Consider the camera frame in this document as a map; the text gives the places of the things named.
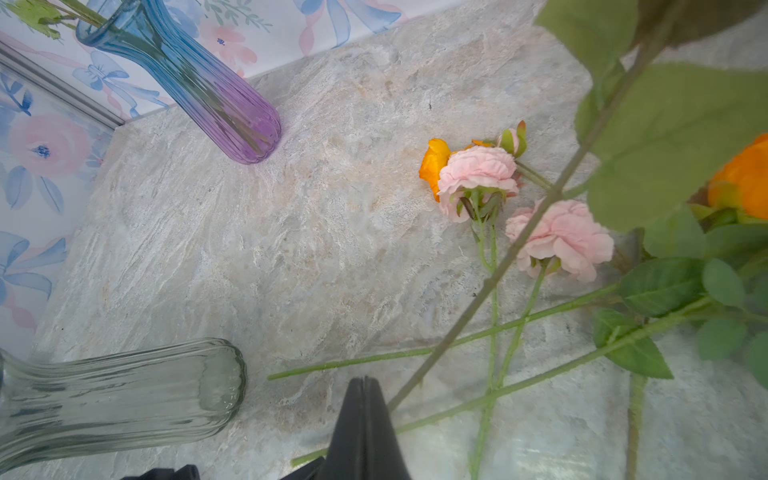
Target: orange flower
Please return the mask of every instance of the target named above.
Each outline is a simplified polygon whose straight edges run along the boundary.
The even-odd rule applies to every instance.
[[[760,135],[710,180],[711,207],[743,208],[768,220],[768,134]]]
[[[440,189],[437,186],[437,181],[440,180],[440,170],[448,164],[448,157],[450,156],[451,149],[448,148],[448,144],[439,138],[433,138],[429,141],[429,149],[424,154],[424,161],[422,161],[422,167],[419,169],[419,178],[427,180],[435,195],[435,200],[438,202],[440,197],[437,193]]]

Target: floral wallpaper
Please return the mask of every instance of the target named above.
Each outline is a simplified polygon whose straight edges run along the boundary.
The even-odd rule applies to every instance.
[[[0,70],[0,348],[26,357],[112,132]]]
[[[124,120],[173,104],[133,62],[80,44],[59,28],[33,31],[0,0],[0,41]],[[176,23],[240,76],[252,77],[380,33],[462,0],[165,0]]]

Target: gray marble countertop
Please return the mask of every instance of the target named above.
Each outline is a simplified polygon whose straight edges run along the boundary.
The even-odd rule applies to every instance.
[[[346,384],[391,396],[422,359],[275,382],[322,360],[436,342],[480,287],[468,225],[443,219],[418,169],[427,142],[458,147],[524,118],[527,160],[554,179],[576,148],[588,75],[544,29],[542,0],[460,8],[270,72],[253,84],[283,119],[266,162],[228,160],[178,108],[120,127],[77,232],[35,357],[83,359],[202,336],[232,340],[249,387],[218,435],[188,445],[44,462],[2,480],[97,480],[200,467],[204,480],[277,480],[323,447]],[[768,10],[665,59],[768,67]],[[583,180],[589,165],[575,180]],[[528,185],[508,206],[539,197]],[[595,285],[554,276],[538,308]],[[532,282],[511,271],[502,316]],[[590,313],[531,324],[507,382],[590,349]],[[488,323],[482,310],[468,328]],[[765,478],[768,392],[733,362],[698,360],[691,331],[659,345],[677,379],[652,380],[640,478]],[[394,415],[402,424],[482,394],[488,342],[452,350]],[[605,359],[500,401],[483,478],[624,477],[628,374]],[[415,480],[468,478],[478,412],[401,435]]]

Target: flower stem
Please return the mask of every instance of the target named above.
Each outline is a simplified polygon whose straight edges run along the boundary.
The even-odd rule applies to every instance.
[[[655,335],[657,333],[666,332],[672,327],[680,325],[682,322],[689,320],[690,318],[689,314],[695,313],[698,310],[707,308],[711,304],[712,304],[712,299],[710,297],[704,297],[702,299],[696,300],[695,302],[689,303],[688,305],[684,306],[683,308],[675,312],[668,313],[666,316],[658,319],[653,323],[649,323],[646,326],[643,326],[639,329],[629,332],[627,335],[622,336],[621,338],[616,339],[616,341],[609,343],[608,345],[603,346],[599,349],[596,349],[588,353],[587,355],[580,356],[577,359],[573,359],[570,362],[557,366],[551,370],[548,370],[547,372],[540,373],[536,376],[532,376],[530,379],[513,383],[509,386],[495,390],[489,395],[482,396],[474,400],[470,400],[469,402],[464,402],[461,405],[453,407],[452,409],[448,409],[443,412],[438,412],[424,419],[416,420],[415,422],[406,423],[405,425],[402,425],[396,428],[395,433],[410,432],[411,430],[415,430],[423,426],[432,425],[434,423],[439,422],[440,420],[458,415],[459,413],[482,407],[483,405],[487,404],[491,400],[496,400],[499,397],[509,395],[510,393],[517,392],[518,390],[522,390],[522,389],[528,388],[529,386],[536,385],[537,383],[544,382],[545,380],[549,380],[555,376],[561,375],[562,373],[570,372],[571,370],[576,369],[582,365],[585,365],[593,360],[599,359],[600,357],[608,353],[611,353],[627,345],[631,345],[632,343],[635,343],[638,340],[648,338],[649,336]],[[326,452],[327,450],[317,450],[307,455],[294,458],[293,460],[291,460],[291,465],[293,466],[301,465],[303,463],[314,460],[315,458],[321,455],[324,455]]]
[[[539,208],[534,212],[533,216],[528,221],[528,224],[525,225],[525,228],[523,229],[523,231],[520,232],[520,236],[509,247],[509,249],[507,250],[506,256],[502,259],[502,261],[498,265],[498,269],[496,270],[496,272],[493,275],[491,275],[489,278],[485,279],[485,282],[483,283],[483,287],[480,289],[477,296],[470,302],[469,306],[467,306],[466,310],[464,310],[464,313],[461,314],[458,320],[456,320],[456,323],[454,324],[454,326],[445,335],[445,337],[440,342],[440,344],[437,345],[432,355],[427,357],[424,363],[413,373],[413,375],[406,382],[406,384],[402,386],[402,388],[395,394],[395,396],[392,397],[391,400],[389,400],[387,407],[389,408],[390,411],[397,408],[397,406],[400,405],[400,403],[406,398],[406,396],[408,396],[408,394],[419,383],[421,383],[422,379],[427,374],[427,372],[437,363],[440,357],[443,356],[443,354],[448,350],[451,344],[456,340],[458,335],[462,332],[464,327],[467,326],[467,323],[469,323],[469,320],[471,320],[472,317],[475,316],[475,313],[477,313],[482,303],[485,302],[485,299],[488,298],[488,295],[491,294],[491,291],[493,291],[493,289],[496,288],[496,285],[498,285],[498,282],[502,279],[505,273],[507,273],[507,270],[512,265],[512,262],[515,261],[515,258],[517,257],[518,253],[520,252],[522,247],[525,245],[525,242],[528,241],[528,238],[533,233],[533,230],[536,228],[539,221],[541,221],[541,218],[544,216],[547,209],[554,202],[562,198],[562,192],[563,192],[563,188],[565,187],[565,184],[571,179],[573,174],[576,172],[576,169],[578,168],[578,166],[587,156],[587,152],[589,152],[589,150],[591,150],[592,147],[594,146],[595,142],[598,141],[598,138],[603,133],[603,130],[608,125],[608,122],[614,116],[614,113],[616,113],[616,110],[618,110],[619,105],[621,105],[621,102],[624,100],[624,97],[627,96],[627,93],[629,92],[634,82],[640,77],[640,75],[643,73],[645,68],[654,60],[656,55],[658,55],[658,53],[662,50],[662,48],[664,47],[664,40],[666,39],[669,31],[672,29],[672,25],[674,24],[674,22],[680,17],[680,14],[682,13],[686,4],[687,4],[687,0],[675,0],[672,3],[672,5],[669,8],[667,8],[663,18],[661,19],[661,22],[657,25],[657,27],[651,33],[650,41],[644,46],[644,48],[641,49],[632,67],[629,69],[627,74],[624,77],[622,77],[622,79],[619,82],[619,85],[617,86],[616,93],[614,94],[613,98],[608,103],[607,107],[600,111],[600,114],[598,115],[595,122],[592,124],[592,128],[589,130],[589,133],[584,138],[584,141],[581,143],[581,146],[578,148],[578,150],[576,151],[572,159],[565,166],[565,169],[563,169],[563,171],[560,173],[560,177],[554,183],[553,187],[547,192],[547,196],[541,202],[541,204],[539,205]]]
[[[627,441],[627,480],[637,478],[637,453],[640,448],[640,432],[643,428],[643,402],[648,377],[633,373],[629,390],[629,433]]]
[[[504,355],[502,369],[498,371],[498,376],[493,382],[490,391],[486,392],[486,395],[500,389],[504,385],[504,378],[506,377],[507,371],[509,370],[509,364],[512,361],[512,357],[515,354],[515,351],[520,345],[520,338],[522,337],[525,324],[528,322],[528,316],[531,314],[531,310],[533,310],[533,306],[536,304],[539,290],[541,290],[541,284],[544,282],[544,277],[547,275],[548,264],[549,259],[542,260],[541,271],[539,271],[538,276],[536,277],[533,290],[531,291],[531,296],[528,298],[528,302],[525,305],[525,310],[520,317],[522,322],[517,326],[517,328],[515,328],[515,336],[512,337],[509,348],[507,348],[507,353]],[[482,463],[485,443],[488,441],[488,431],[491,429],[491,420],[493,419],[493,410],[495,407],[496,401],[491,400],[488,402],[488,405],[483,411],[482,420],[480,421],[480,429],[478,431],[478,439],[475,443],[475,454],[472,456],[472,460],[469,463],[469,474],[472,477],[472,480],[476,480],[480,476],[480,464]]]
[[[576,310],[577,308],[581,308],[583,306],[589,305],[590,303],[593,303],[595,300],[599,300],[600,298],[615,292],[617,288],[618,288],[618,283],[614,283],[613,285],[609,285],[599,290],[595,290],[594,292],[587,293],[586,295],[579,296],[578,298],[575,298],[569,302],[561,303],[560,305],[556,305],[556,306],[553,306],[552,308],[542,310],[541,312],[533,313],[531,314],[530,317],[528,317],[527,322],[543,319],[548,316],[555,315],[557,313],[564,313],[564,312],[570,312],[571,310]],[[502,323],[501,325],[498,325],[496,327],[481,330],[477,333],[473,333],[472,335],[463,336],[462,338],[456,340],[453,343],[453,345],[451,345],[451,347],[464,345],[465,343],[470,343],[475,340],[483,339],[486,336],[495,335],[496,333],[513,329],[516,326],[520,325],[522,322],[523,322],[523,319],[519,318],[517,320],[512,320],[510,322]],[[364,356],[358,359],[335,360],[332,362],[325,362],[325,363],[319,363],[316,365],[303,366],[298,369],[291,369],[291,370],[286,370],[284,372],[274,373],[268,376],[266,379],[267,380],[285,379],[290,376],[302,375],[304,373],[311,373],[311,372],[320,372],[323,370],[338,369],[345,366],[379,362],[381,360],[403,359],[403,358],[408,358],[412,356],[428,355],[434,351],[435,351],[434,346],[426,346],[418,349],[403,350],[400,352],[380,353],[379,355]]]
[[[84,22],[90,23],[96,28],[107,22],[106,18],[81,4],[78,0],[61,0],[61,3],[68,6]]]
[[[539,187],[544,189],[544,191],[549,191],[553,187],[552,182],[544,178],[544,176],[534,170],[533,167],[529,167],[527,164],[524,164],[517,158],[515,158],[515,164],[518,166],[523,175],[525,175],[525,178],[528,178],[530,181],[537,184]]]

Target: glass vase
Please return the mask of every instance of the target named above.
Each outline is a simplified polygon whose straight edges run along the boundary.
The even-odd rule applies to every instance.
[[[245,80],[173,22],[163,0],[90,0],[108,20],[80,21],[78,40],[138,63],[227,156],[265,159],[280,140],[280,117]]]
[[[222,339],[32,365],[0,350],[0,475],[41,460],[194,442],[243,401],[245,363]]]

